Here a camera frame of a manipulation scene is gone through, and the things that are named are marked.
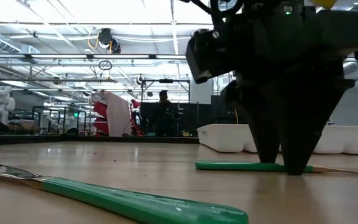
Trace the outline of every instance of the wooden table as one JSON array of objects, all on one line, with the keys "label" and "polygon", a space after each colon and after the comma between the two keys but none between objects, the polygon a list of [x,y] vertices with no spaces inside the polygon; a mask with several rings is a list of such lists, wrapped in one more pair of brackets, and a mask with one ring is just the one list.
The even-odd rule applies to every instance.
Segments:
[{"label": "wooden table", "polygon": [[[221,203],[250,223],[358,223],[358,175],[195,170],[196,159],[257,162],[191,144],[56,142],[0,146],[0,163],[109,187]],[[358,156],[312,157],[311,164],[358,169]],[[87,204],[0,181],[0,224],[133,223]]]}]

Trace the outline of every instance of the ceiling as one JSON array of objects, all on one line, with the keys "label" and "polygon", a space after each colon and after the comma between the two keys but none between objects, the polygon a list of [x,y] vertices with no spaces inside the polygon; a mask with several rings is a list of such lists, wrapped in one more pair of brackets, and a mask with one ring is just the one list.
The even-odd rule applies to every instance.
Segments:
[{"label": "ceiling", "polygon": [[[194,30],[213,28],[207,13],[194,4],[178,0],[28,0],[29,8],[20,1],[0,0],[0,34],[11,41],[31,45],[43,54],[105,54],[106,50],[100,47],[92,48],[101,28],[112,29],[113,35],[120,42],[122,54],[184,54]],[[334,9],[358,10],[358,1],[338,0]],[[88,36],[91,37],[89,43],[86,40]],[[56,61],[52,60],[43,59],[42,62],[43,66],[33,66],[32,74],[38,73],[37,78],[89,79],[95,77],[96,73],[98,78],[110,76],[118,80],[116,84],[67,82],[61,84],[64,88],[139,89],[139,86],[134,86],[134,82],[140,74],[148,79],[189,80],[191,77],[185,60],[148,61],[147,65],[142,64],[141,60],[117,60],[121,66],[116,66],[109,72],[101,72],[97,66],[80,65],[84,62],[81,60],[67,61],[78,64],[67,67],[54,66]],[[18,61],[0,63],[24,75],[30,74],[30,67],[23,66]],[[125,63],[134,63],[135,66],[124,66]],[[358,79],[358,64],[348,64],[345,73],[348,78]],[[222,89],[227,85],[230,80],[228,76],[216,79],[215,89]],[[53,83],[44,84],[38,87],[62,88]],[[170,96],[174,100],[187,97],[188,87],[178,83],[155,83],[149,90],[158,92],[164,89],[172,90]],[[126,93],[120,95],[133,98],[133,95]],[[158,94],[154,94],[150,100],[157,100],[157,96]]]}]

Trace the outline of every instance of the person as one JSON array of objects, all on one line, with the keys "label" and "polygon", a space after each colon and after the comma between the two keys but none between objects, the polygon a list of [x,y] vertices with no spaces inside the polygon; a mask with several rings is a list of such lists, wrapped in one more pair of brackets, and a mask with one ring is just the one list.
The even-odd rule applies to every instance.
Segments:
[{"label": "person", "polygon": [[177,118],[176,106],[168,100],[167,91],[162,90],[160,92],[160,103],[152,118],[155,125],[155,135],[158,137],[173,136]]}]

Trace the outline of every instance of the white wall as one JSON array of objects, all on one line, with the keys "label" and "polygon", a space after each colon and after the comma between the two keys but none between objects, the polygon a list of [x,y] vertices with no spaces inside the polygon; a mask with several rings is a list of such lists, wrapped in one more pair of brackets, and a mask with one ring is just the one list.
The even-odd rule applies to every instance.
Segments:
[{"label": "white wall", "polygon": [[24,95],[20,91],[13,91],[11,97],[15,99],[16,109],[20,110],[32,110],[33,106],[43,106],[43,98],[35,95]]},{"label": "white wall", "polygon": [[358,126],[358,88],[347,90],[336,106],[331,121],[334,125]]}]

